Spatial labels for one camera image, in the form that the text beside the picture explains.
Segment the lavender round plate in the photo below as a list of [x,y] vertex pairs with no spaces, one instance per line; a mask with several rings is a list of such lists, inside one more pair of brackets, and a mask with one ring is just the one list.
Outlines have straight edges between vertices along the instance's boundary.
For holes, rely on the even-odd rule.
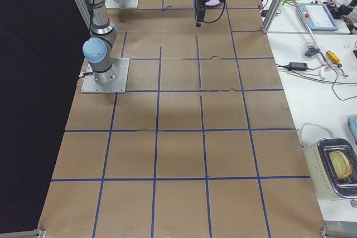
[[209,0],[205,3],[205,5],[209,8],[217,7],[220,4],[221,4],[220,0]]

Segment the white toaster with bread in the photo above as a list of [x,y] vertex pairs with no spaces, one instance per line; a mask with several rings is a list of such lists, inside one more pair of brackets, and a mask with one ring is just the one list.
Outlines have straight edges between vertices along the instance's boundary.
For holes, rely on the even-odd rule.
[[348,200],[356,207],[356,153],[343,138],[324,138],[303,149],[319,200]]

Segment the long metal rod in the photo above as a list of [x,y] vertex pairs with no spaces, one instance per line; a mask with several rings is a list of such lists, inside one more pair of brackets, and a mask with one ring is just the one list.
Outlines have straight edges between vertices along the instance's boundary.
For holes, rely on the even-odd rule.
[[301,21],[303,22],[303,25],[305,26],[306,30],[308,31],[308,33],[310,34],[315,46],[318,49],[318,53],[319,55],[322,57],[323,62],[325,63],[325,67],[327,69],[332,69],[332,63],[327,59],[326,54],[323,52],[322,47],[320,45],[320,43],[318,42],[317,38],[315,37],[315,34],[311,28],[311,26],[309,25],[308,21],[310,19],[310,14],[303,10],[303,8],[300,7],[300,4],[297,3],[296,0],[292,0],[293,4],[295,5],[297,12],[299,14],[299,17],[301,19]]

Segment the blue teach pendant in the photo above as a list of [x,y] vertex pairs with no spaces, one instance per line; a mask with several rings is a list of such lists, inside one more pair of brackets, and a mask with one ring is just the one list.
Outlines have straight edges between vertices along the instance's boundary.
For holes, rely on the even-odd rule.
[[302,18],[313,31],[337,31],[339,29],[325,4],[300,3],[297,7]]

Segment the yellow handled tool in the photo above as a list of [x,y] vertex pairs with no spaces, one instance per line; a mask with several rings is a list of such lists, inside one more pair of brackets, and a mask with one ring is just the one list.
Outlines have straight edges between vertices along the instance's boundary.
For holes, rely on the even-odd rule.
[[342,67],[340,59],[332,51],[326,51],[326,56],[334,65]]

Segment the black power adapter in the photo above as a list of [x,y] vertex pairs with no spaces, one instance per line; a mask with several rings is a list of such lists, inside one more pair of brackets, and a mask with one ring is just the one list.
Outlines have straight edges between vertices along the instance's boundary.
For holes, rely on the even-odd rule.
[[288,69],[292,71],[306,71],[308,70],[308,66],[304,62],[290,62]]

